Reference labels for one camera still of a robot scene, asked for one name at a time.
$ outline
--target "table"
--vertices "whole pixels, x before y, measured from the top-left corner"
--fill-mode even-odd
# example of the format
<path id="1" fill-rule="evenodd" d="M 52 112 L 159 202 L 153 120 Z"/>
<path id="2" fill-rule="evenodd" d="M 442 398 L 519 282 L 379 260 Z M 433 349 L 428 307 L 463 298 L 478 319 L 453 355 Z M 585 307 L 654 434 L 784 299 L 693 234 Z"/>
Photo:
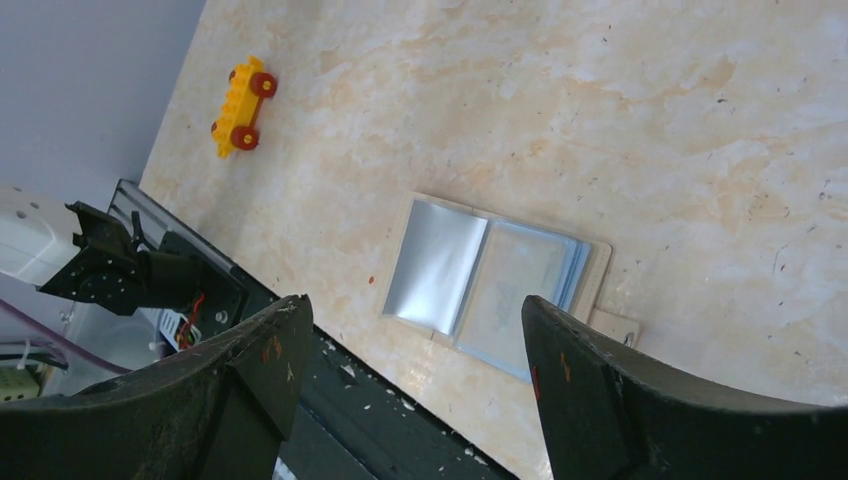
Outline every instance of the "table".
<path id="1" fill-rule="evenodd" d="M 846 39 L 840 1 L 209 0 L 141 187 L 545 478 L 529 385 L 379 316 L 409 192 L 612 244 L 598 306 L 649 355 L 848 403 Z M 221 160 L 209 126 L 248 54 L 281 86 L 260 146 Z"/>

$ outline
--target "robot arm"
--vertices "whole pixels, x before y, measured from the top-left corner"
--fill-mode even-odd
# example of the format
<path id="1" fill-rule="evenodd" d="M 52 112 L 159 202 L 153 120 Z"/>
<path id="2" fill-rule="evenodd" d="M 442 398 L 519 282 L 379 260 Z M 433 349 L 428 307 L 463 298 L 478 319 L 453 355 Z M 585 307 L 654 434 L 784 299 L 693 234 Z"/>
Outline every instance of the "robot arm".
<path id="1" fill-rule="evenodd" d="M 130 236 L 120 221 L 82 202 L 0 188 L 0 271 L 118 315 L 187 309 L 199 293 L 199 260 L 139 250 L 145 241 L 134 220 Z"/>

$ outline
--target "black wire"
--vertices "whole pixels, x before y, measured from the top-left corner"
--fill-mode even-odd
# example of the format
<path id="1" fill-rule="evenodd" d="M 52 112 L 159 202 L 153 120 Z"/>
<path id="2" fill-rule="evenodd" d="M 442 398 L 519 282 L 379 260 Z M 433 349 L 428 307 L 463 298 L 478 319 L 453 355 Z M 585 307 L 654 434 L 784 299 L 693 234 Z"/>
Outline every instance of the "black wire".
<path id="1" fill-rule="evenodd" d="M 18 354 L 0 355 L 0 361 L 2 361 L 2 360 L 20 360 L 22 358 L 24 358 L 24 356 L 18 355 Z M 56 368 L 59 368 L 59 369 L 62 369 L 62 370 L 68 369 L 68 365 L 56 360 L 55 358 L 51 357 L 49 354 L 30 353 L 29 355 L 27 355 L 27 360 L 33 360 L 33 361 L 40 362 L 40 363 L 43 363 L 45 365 L 50 365 L 51 367 L 56 367 Z"/>

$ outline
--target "yellow toy car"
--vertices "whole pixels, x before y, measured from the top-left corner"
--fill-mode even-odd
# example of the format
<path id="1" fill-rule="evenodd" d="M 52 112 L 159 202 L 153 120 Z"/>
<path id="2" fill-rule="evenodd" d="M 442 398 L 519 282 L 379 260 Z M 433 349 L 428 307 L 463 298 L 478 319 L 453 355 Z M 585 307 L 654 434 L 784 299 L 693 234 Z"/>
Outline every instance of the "yellow toy car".
<path id="1" fill-rule="evenodd" d="M 277 92 L 277 79 L 263 70 L 258 58 L 250 55 L 247 63 L 230 72 L 230 91 L 221 106 L 221 116 L 212 124 L 212 138 L 218 144 L 218 156 L 226 158 L 234 148 L 253 150 L 259 145 L 256 117 L 262 100 Z"/>

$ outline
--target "red wheel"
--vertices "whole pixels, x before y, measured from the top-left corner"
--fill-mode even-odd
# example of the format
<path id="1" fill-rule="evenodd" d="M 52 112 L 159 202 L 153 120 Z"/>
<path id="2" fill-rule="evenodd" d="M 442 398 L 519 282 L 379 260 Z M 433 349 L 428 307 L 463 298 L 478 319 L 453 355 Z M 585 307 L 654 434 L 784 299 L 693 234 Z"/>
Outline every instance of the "red wheel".
<path id="1" fill-rule="evenodd" d="M 277 93 L 277 79 L 268 72 L 254 73 L 250 77 L 250 90 L 259 98 L 271 98 Z"/>
<path id="2" fill-rule="evenodd" d="M 236 127 L 230 134 L 230 141 L 239 150 L 253 150 L 259 145 L 259 132 L 253 127 Z"/>

